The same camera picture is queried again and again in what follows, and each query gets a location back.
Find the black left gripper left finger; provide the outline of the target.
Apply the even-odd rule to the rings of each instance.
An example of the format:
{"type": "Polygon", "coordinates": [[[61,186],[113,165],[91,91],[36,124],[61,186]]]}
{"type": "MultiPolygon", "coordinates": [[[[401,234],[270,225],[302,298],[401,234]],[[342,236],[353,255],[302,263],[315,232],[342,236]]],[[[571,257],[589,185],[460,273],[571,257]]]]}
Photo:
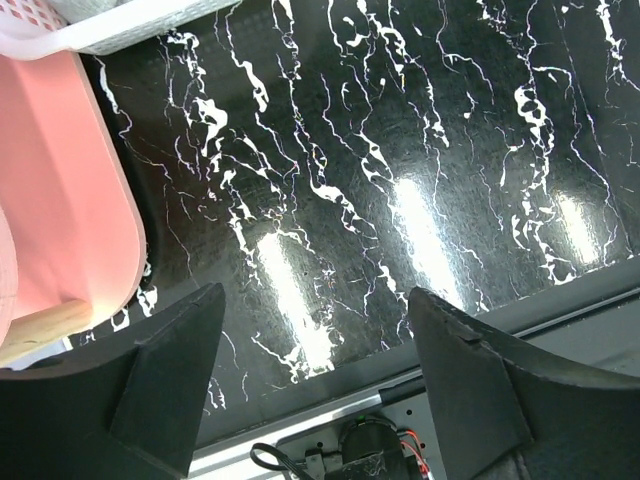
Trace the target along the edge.
{"type": "Polygon", "coordinates": [[[4,479],[184,479],[225,314],[221,284],[102,340],[1,371],[4,479]]]}

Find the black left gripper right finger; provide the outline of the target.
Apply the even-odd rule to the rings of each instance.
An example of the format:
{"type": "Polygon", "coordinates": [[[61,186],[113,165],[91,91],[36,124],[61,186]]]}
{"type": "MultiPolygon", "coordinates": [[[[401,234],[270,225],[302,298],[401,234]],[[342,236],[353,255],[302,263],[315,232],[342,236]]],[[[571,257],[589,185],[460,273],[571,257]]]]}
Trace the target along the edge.
{"type": "Polygon", "coordinates": [[[546,352],[420,287],[408,316],[447,478],[638,478],[638,378],[546,352]]]}

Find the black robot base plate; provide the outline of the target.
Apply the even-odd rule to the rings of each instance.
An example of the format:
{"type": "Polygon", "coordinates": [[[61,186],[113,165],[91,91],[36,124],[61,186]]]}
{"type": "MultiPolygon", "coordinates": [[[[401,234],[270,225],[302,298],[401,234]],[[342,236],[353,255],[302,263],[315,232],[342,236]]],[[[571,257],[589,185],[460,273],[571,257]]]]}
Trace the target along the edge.
{"type": "Polygon", "coordinates": [[[197,479],[449,479],[416,370],[199,450],[197,479]]]}

